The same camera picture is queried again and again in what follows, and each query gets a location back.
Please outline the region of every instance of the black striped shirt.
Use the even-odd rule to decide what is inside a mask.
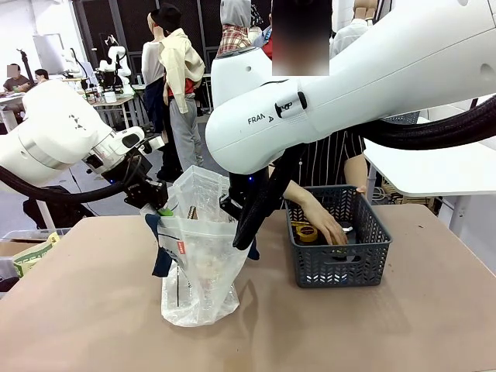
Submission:
[[[302,187],[346,184],[344,165],[363,153],[363,139],[341,130],[308,145],[292,180]]]

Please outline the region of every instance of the transparent plastic bag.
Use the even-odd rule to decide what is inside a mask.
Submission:
[[[163,278],[162,316],[176,326],[213,324],[239,306],[233,282],[248,250],[233,248],[237,223],[219,207],[228,189],[227,177],[190,167],[168,190],[167,206],[174,216],[150,226],[174,261]],[[188,219],[191,206],[198,219]]]

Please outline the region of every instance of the plaid shirt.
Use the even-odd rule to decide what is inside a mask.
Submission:
[[[248,39],[248,29],[241,26],[222,26],[222,39],[220,40],[219,50],[217,55],[229,52],[230,50],[238,50],[251,45]]]

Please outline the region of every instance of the black hair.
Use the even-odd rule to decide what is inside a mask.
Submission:
[[[40,68],[39,70],[34,71],[34,73],[38,76],[43,76],[48,80],[48,71],[44,70],[43,68]]]

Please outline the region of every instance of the red garment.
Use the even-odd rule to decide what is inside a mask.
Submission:
[[[184,94],[189,95],[193,93],[194,90],[195,90],[195,84],[193,83],[193,81],[186,79],[186,83],[184,84]],[[174,97],[171,87],[167,89],[167,92],[169,94],[169,97]]]
[[[269,57],[270,60],[272,60],[272,35],[270,35],[269,41],[267,41],[267,43],[264,46],[262,46],[262,50],[267,55],[267,57]]]
[[[222,38],[220,40],[219,50],[217,55],[229,52],[230,50],[238,50],[251,45],[248,39],[248,29],[241,26],[222,26]]]

